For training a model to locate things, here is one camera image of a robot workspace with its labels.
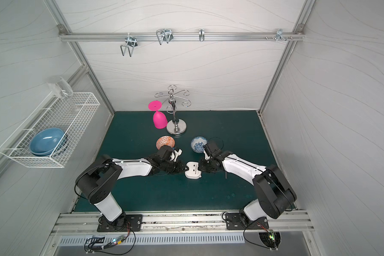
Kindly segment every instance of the wall hook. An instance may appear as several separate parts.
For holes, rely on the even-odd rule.
[[[174,36],[172,35],[172,31],[170,29],[166,29],[166,28],[157,30],[156,31],[156,37],[158,37],[158,42],[160,45],[164,41],[164,38],[165,38],[165,41],[167,42],[167,44],[169,43],[170,40],[172,40],[174,38]]]
[[[276,33],[276,36],[273,37],[274,40],[275,40],[275,41],[279,41],[279,40],[286,41],[287,38],[284,38],[284,37],[282,36],[282,34],[283,34],[283,30],[282,30],[282,29],[279,29],[279,30],[277,31],[277,33]]]
[[[201,28],[201,29],[199,30],[199,41],[200,41],[200,42],[205,41],[205,30],[204,30],[203,28]]]
[[[129,57],[132,57],[132,53],[134,52],[134,48],[136,46],[138,46],[137,39],[133,38],[132,36],[129,36],[128,34],[128,37],[125,38],[125,45],[121,45],[122,55],[125,56],[125,52],[128,48]]]

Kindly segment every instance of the dish rack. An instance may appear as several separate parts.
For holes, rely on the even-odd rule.
[[[74,93],[70,98],[53,97],[36,110],[0,146],[0,153],[26,167],[63,168],[99,107],[93,93]],[[64,135],[50,155],[35,156],[30,142],[48,128],[60,128]]]

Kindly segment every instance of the pink wine glass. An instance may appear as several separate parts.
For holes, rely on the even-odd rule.
[[[154,113],[154,125],[158,129],[163,129],[168,124],[168,120],[164,113],[158,111],[162,107],[162,103],[159,100],[154,100],[148,105],[148,109],[155,111]]]

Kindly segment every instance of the orange patterned bowl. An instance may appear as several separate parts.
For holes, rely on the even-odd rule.
[[[162,146],[164,145],[168,145],[170,147],[174,147],[175,146],[175,140],[174,138],[170,137],[170,136],[163,136],[163,137],[160,137],[157,141],[156,141],[156,148],[157,149],[160,149]]]

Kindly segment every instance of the black mounting plate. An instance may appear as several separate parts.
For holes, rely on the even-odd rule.
[[[226,228],[228,230],[244,230],[240,222],[240,214],[237,213],[225,213],[224,218],[226,219]],[[267,222],[266,217],[261,217],[257,220],[258,223],[263,225],[265,228],[269,228],[269,223]],[[251,224],[247,229],[262,229],[257,225],[257,223]]]
[[[132,231],[138,232],[141,230],[142,217],[141,214],[127,214],[126,218],[118,218],[114,222],[109,223],[105,217],[102,216],[99,220],[97,232],[127,232],[128,229],[125,225],[126,220],[128,220]]]

